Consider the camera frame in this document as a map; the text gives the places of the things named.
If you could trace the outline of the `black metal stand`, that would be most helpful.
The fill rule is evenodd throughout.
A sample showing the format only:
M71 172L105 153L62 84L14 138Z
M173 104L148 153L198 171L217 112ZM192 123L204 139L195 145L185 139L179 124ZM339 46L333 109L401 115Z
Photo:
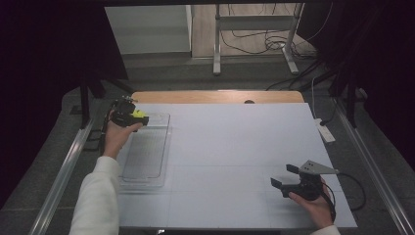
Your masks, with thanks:
M336 78L329 88L331 97L340 97L346 90L346 118L352 127L356 127L354 118L357 88L356 76L351 66L341 63L337 66Z
M135 89L131 86L128 86L121 82L119 79L116 79L114 76L111 76L107 73L104 73L99 70L93 70L89 73L84 73L79 77L80 83L80 101L81 101L81 129L84 129L89 120L91 119L89 111L89 92L92 92L92 95L95 98L104 98L106 95L106 89L102 84L102 81L105 80L112 85L120 88L125 91L127 94L132 94L135 92Z

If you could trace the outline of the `white power strip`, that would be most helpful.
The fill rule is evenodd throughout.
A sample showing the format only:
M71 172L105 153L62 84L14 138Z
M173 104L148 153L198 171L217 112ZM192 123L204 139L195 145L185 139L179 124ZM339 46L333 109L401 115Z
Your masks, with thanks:
M321 118L316 118L314 122L325 143L332 143L336 141L335 137L333 136L329 128L326 125L322 124Z

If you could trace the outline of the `person's left hand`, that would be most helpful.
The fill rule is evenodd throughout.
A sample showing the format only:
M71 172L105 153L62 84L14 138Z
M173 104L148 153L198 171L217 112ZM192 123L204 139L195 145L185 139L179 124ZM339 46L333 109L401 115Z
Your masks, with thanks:
M116 159L118 153L126 143L130 134L142 128L143 124L138 122L130 126L118 126L111 120L107 122L107 129L105 133L105 145L103 155Z

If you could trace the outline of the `aluminium floor rail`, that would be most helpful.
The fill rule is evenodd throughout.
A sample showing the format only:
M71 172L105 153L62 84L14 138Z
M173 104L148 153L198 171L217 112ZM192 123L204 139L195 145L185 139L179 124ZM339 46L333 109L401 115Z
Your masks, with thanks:
M92 117L77 131L51 189L27 235L46 234L94 122L95 119Z
M346 132L358 153L358 156L362 160L372 179L372 182L374 183L389 214L391 215L399 234L415 235L415 225L409 221L409 216L407 215L397 195L392 190L389 182L376 164L374 156L362 139L358 129L348 120L345 106L336 99L333 99L333 102L336 106L336 113L342 121L343 126L345 127Z

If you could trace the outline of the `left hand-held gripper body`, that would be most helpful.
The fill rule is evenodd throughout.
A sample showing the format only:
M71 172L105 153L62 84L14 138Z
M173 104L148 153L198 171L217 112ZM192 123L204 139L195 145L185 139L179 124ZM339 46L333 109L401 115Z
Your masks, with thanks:
M115 100L112 107L111 121L118 126L127 127L138 122L133 116L135 105L130 97Z

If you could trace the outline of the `black floor bracket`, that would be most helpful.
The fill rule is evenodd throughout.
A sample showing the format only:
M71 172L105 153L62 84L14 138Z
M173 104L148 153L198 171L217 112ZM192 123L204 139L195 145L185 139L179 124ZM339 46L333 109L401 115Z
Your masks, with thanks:
M92 129L87 136L83 150L85 152L100 152L103 147L103 137L101 129Z

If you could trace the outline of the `dark curtain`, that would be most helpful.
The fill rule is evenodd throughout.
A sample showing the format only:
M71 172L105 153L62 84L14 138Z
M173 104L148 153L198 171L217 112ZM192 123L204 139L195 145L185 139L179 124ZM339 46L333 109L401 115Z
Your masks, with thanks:
M415 168L415 0L316 0L298 35L333 69L330 93L365 91L369 116Z
M0 209L46 141L63 97L127 73L104 6L0 0Z

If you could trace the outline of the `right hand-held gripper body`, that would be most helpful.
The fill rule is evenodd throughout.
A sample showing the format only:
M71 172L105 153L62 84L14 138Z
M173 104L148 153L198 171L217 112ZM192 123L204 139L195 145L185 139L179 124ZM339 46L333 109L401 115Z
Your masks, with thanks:
M308 160L299 167L299 184L282 185L281 192L284 198L289 197L290 192L294 192L308 201L314 201L320 197L323 191L321 181L322 174L338 174L339 171L314 161Z

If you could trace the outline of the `clear plastic container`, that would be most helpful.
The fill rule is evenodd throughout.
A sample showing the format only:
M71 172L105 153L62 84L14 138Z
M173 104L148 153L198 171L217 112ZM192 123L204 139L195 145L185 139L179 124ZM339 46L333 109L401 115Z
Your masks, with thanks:
M117 161L118 177L125 190L145 190L164 185L171 135L170 114L149 113L146 126L133 132L123 146Z

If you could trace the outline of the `white cabinet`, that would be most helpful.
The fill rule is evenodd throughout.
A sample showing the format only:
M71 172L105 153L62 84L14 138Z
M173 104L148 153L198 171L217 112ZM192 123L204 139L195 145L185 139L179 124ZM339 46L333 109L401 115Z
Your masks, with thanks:
M106 7L121 54L189 53L190 5Z

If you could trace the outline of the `person's right hand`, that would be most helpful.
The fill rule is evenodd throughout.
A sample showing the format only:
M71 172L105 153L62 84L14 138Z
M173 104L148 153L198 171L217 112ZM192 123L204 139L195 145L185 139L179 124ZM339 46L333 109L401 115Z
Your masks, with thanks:
M308 201L300 195L290 192L289 198L308 212L317 229L323 229L334 224L330 206L322 196L314 201Z

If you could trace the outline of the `white metal desk frame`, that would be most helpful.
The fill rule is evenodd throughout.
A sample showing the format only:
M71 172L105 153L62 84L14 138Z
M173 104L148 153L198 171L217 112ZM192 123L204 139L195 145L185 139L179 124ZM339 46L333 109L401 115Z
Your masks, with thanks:
M292 44L300 21L302 3L298 3L291 16L276 15L237 15L222 16L220 5L215 5L215 37L213 52L213 74L221 73L220 66L220 32L222 30L280 30L288 31L288 37L283 44L282 53L292 74L299 74L300 71L294 61Z

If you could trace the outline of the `white table board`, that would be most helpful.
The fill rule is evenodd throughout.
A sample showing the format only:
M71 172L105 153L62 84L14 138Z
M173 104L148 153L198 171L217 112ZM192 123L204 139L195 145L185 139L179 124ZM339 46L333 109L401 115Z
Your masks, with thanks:
M161 187L122 192L120 224L132 228L283 230L310 228L307 212L272 187L296 184L287 165L329 156L306 103L144 104L170 116Z

